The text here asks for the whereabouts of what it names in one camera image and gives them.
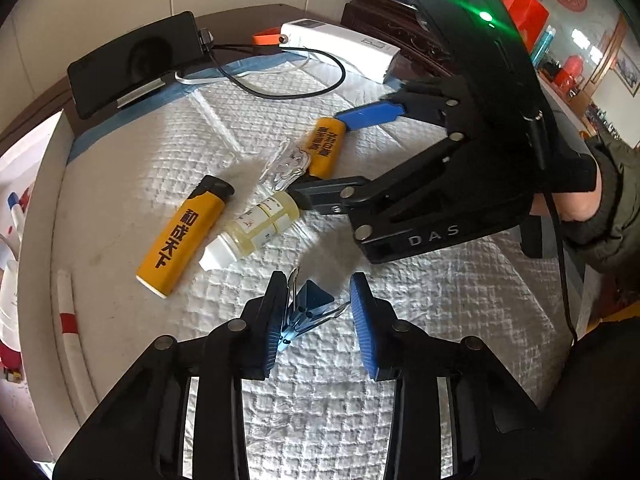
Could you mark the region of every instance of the white power bank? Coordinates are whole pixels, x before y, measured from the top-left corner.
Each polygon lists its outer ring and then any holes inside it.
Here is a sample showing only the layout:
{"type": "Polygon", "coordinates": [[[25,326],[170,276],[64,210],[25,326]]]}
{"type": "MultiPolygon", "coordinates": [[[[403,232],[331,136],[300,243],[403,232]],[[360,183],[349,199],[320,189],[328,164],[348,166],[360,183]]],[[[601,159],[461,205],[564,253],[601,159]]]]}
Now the white power bank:
{"type": "MultiPolygon", "coordinates": [[[[349,72],[355,72],[377,83],[383,83],[392,71],[400,49],[384,41],[370,38],[348,28],[316,20],[296,20],[280,28],[281,46],[316,48],[333,54],[349,72]]],[[[322,62],[335,62],[321,54],[311,54],[322,62]]]]}

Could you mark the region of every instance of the blue tape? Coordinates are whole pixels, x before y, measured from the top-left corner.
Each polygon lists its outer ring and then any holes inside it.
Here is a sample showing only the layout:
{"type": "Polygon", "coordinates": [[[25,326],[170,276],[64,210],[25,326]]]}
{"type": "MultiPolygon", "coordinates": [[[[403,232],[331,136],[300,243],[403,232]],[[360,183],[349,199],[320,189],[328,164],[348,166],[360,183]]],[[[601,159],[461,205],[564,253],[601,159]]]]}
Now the blue tape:
{"type": "MultiPolygon", "coordinates": [[[[233,63],[225,65],[225,71],[231,75],[236,75],[249,70],[267,70],[274,68],[286,61],[294,61],[304,59],[304,56],[299,56],[292,52],[283,52],[281,54],[274,54],[273,56],[255,56],[247,59],[241,59],[233,63]]],[[[222,74],[215,68],[207,68],[195,74],[190,74],[189,77],[193,79],[208,78],[208,77],[220,77],[222,74]]],[[[385,83],[393,89],[400,87],[398,79],[390,78],[385,83]]],[[[84,153],[91,146],[93,146],[98,140],[110,134],[113,130],[117,130],[119,127],[129,124],[132,121],[157,110],[165,104],[171,103],[185,95],[190,94],[195,89],[200,88],[203,85],[182,85],[179,83],[171,84],[163,88],[158,93],[149,96],[148,98],[135,103],[124,110],[120,110],[115,115],[111,116],[107,120],[101,122],[97,126],[88,129],[78,137],[71,146],[71,152],[67,159],[67,164],[73,161],[76,157],[84,153]]]]}

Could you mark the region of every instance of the yellow lighter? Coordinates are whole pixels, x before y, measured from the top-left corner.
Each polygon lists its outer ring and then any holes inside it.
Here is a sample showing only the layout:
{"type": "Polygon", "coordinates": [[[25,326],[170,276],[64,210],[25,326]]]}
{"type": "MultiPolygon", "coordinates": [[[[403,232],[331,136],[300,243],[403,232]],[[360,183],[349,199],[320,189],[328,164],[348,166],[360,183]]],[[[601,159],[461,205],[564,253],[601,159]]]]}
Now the yellow lighter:
{"type": "Polygon", "coordinates": [[[347,125],[338,119],[318,119],[305,150],[311,155],[311,163],[306,170],[309,175],[323,180],[331,177],[346,132],[347,125]]]}
{"type": "Polygon", "coordinates": [[[231,184],[205,175],[156,238],[138,268],[138,281],[166,298],[234,192],[231,184]]]}

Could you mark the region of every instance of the white container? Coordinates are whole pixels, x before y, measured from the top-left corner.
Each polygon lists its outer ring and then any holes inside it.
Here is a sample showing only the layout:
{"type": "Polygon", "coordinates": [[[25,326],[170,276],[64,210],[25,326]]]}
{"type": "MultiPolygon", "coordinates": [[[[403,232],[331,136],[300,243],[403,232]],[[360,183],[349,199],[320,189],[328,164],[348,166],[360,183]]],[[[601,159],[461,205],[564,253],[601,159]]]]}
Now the white container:
{"type": "MultiPolygon", "coordinates": [[[[280,27],[281,46],[315,48],[333,54],[345,70],[355,72],[377,83],[383,83],[393,70],[400,49],[395,45],[365,36],[355,30],[316,20],[296,20],[280,27]]],[[[312,54],[320,61],[335,66],[327,56],[312,54]]]]}
{"type": "Polygon", "coordinates": [[[0,283],[0,340],[11,350],[19,352],[17,290],[18,262],[7,260],[0,283]]]}

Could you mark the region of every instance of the person's arm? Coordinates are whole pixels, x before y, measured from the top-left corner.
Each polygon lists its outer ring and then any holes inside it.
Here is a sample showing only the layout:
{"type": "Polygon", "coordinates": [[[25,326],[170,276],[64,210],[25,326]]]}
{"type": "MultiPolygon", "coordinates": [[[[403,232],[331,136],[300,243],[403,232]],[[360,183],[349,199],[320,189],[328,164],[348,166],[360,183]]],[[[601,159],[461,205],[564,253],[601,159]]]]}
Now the person's arm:
{"type": "MultiPolygon", "coordinates": [[[[595,270],[612,272],[623,288],[640,290],[640,153],[609,134],[587,145],[598,163],[596,189],[554,195],[563,234],[595,270]]],[[[545,211],[537,196],[532,214],[545,211]]]]}

